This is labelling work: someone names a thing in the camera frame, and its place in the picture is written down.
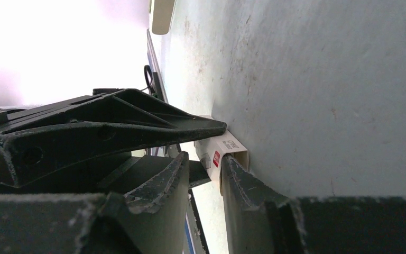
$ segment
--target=gray wall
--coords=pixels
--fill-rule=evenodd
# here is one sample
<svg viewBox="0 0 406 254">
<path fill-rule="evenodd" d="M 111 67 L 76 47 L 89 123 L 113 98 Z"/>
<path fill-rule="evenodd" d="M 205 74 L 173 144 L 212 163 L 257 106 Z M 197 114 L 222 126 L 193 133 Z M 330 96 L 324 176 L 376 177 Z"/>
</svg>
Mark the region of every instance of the gray wall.
<svg viewBox="0 0 406 254">
<path fill-rule="evenodd" d="M 252 172 L 290 196 L 406 195 L 406 1 L 259 2 L 222 88 L 243 95 L 213 109 Z"/>
</svg>

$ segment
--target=stained surface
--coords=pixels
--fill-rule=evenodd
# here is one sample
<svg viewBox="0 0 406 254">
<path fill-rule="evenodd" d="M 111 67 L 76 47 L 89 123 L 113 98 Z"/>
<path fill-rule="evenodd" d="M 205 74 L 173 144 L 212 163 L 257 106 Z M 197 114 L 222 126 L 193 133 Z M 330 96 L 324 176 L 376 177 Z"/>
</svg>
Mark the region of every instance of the stained surface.
<svg viewBox="0 0 406 254">
<path fill-rule="evenodd" d="M 406 196 L 406 1 L 177 0 L 160 46 L 169 103 L 227 122 L 274 190 Z"/>
</svg>

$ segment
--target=bolt hole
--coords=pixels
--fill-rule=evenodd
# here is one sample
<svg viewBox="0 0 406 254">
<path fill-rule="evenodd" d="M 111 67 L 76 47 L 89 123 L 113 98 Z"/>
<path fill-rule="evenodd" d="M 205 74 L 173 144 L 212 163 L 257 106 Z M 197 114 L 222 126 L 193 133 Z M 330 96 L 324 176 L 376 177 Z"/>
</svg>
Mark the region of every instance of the bolt hole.
<svg viewBox="0 0 406 254">
<path fill-rule="evenodd" d="M 97 131 L 97 137 L 104 141 L 110 140 L 115 134 L 116 132 L 108 126 L 103 126 Z"/>
<path fill-rule="evenodd" d="M 31 147 L 24 151 L 22 161 L 26 165 L 35 165 L 43 158 L 43 151 L 38 147 Z"/>
<path fill-rule="evenodd" d="M 126 200 L 127 202 L 135 201 L 135 200 L 136 200 L 136 197 L 134 197 L 134 196 L 126 196 L 126 197 L 125 197 L 125 200 Z"/>
</svg>

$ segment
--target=red logo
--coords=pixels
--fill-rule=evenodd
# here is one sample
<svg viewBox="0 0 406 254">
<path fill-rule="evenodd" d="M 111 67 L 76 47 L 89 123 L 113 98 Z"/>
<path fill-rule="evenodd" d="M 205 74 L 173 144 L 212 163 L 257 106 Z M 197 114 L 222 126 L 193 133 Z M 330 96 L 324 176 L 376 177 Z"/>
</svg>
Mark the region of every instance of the red logo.
<svg viewBox="0 0 406 254">
<path fill-rule="evenodd" d="M 220 160 L 220 154 L 216 151 L 215 153 L 214 153 L 214 160 L 213 160 L 213 162 L 214 162 L 214 165 L 216 165 L 216 167 L 218 167 L 218 161 Z"/>
</svg>

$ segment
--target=white paper box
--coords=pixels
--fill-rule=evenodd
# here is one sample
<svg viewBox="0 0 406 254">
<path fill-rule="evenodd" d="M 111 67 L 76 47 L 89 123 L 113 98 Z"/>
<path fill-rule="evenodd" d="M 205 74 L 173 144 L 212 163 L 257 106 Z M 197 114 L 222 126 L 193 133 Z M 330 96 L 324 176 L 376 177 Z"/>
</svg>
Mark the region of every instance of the white paper box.
<svg viewBox="0 0 406 254">
<path fill-rule="evenodd" d="M 213 119 L 209 115 L 201 117 Z M 222 193 L 220 182 L 220 170 L 222 167 L 222 157 L 230 153 L 248 171 L 248 150 L 227 130 L 221 136 L 194 142 L 195 151 L 203 166 L 208 172 L 212 183 Z"/>
</svg>

